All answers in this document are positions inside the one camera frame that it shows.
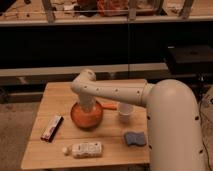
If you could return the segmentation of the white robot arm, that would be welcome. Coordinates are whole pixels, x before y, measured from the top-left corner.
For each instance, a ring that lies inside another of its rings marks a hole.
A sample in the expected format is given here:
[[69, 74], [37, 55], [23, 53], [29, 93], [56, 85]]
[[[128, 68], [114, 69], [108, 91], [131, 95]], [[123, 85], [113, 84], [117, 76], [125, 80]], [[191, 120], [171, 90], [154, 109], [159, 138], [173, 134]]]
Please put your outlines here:
[[150, 171], [206, 171], [199, 108], [186, 84], [175, 79], [104, 83], [84, 69], [71, 89], [86, 108], [90, 98], [101, 97], [146, 109]]

